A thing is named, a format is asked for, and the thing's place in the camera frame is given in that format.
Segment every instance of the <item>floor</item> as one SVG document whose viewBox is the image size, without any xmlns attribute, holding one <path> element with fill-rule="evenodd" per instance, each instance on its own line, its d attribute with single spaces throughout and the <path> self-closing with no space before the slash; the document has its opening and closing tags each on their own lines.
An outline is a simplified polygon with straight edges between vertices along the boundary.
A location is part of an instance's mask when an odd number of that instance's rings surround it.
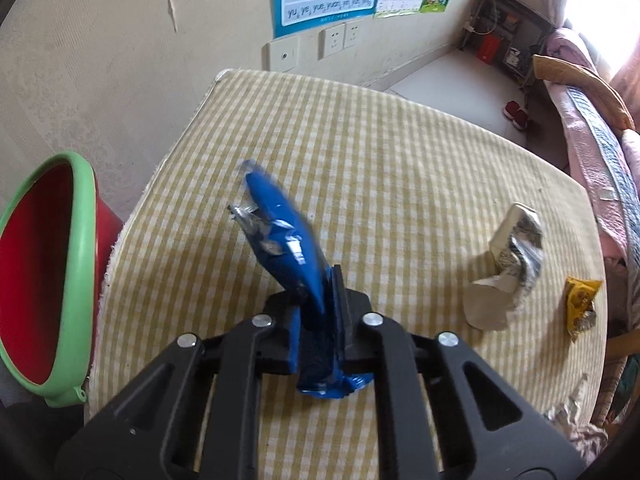
<svg viewBox="0 0 640 480">
<path fill-rule="evenodd" d="M 526 134 L 502 114 L 507 102 L 524 105 L 517 83 L 471 52 L 453 50 L 393 85 L 395 94 L 448 114 L 525 147 Z"/>
</svg>

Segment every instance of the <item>cable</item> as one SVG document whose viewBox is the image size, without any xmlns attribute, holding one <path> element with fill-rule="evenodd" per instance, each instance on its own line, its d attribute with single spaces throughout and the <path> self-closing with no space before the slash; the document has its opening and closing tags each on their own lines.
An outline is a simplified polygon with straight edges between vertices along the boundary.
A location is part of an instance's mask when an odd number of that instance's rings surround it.
<svg viewBox="0 0 640 480">
<path fill-rule="evenodd" d="M 494 26 L 491 28 L 489 32 L 476 32 L 475 30 L 473 30 L 472 32 L 474 34 L 477 34 L 478 36 L 486 36 L 487 34 L 491 34 L 495 30 L 495 27 L 498 26 L 498 2 L 496 2 L 495 0 L 493 1 L 494 1 L 494 18 L 495 18 Z"/>
</svg>

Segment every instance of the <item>red bucket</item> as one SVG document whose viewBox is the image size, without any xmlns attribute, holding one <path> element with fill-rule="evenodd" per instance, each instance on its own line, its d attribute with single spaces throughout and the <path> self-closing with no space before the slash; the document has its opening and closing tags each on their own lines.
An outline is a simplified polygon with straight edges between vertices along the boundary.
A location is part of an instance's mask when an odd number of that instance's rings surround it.
<svg viewBox="0 0 640 480">
<path fill-rule="evenodd" d="M 0 355 L 51 406 L 86 400 L 100 288 L 121 228 L 72 152 L 42 164 L 0 219 Z"/>
</svg>

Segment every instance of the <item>window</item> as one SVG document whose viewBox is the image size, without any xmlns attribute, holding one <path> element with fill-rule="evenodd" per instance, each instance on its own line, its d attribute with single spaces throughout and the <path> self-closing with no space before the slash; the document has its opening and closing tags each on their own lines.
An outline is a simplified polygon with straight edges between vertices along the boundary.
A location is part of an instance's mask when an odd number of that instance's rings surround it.
<svg viewBox="0 0 640 480">
<path fill-rule="evenodd" d="M 566 16 L 615 74 L 640 37 L 640 0 L 569 0 Z"/>
</svg>

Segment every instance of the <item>red slipper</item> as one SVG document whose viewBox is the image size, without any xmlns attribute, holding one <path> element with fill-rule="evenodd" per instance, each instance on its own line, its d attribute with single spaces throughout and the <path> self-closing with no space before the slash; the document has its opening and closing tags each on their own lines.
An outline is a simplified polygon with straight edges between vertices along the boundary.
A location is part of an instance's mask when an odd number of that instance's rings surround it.
<svg viewBox="0 0 640 480">
<path fill-rule="evenodd" d="M 520 105 L 516 101 L 509 101 L 503 108 L 502 113 L 508 120 L 513 121 L 518 110 L 520 110 Z"/>
<path fill-rule="evenodd" d="M 529 124 L 529 115 L 523 109 L 519 109 L 514 115 L 513 120 L 511 121 L 513 126 L 516 127 L 517 130 L 523 131 L 527 129 L 527 125 Z"/>
</svg>

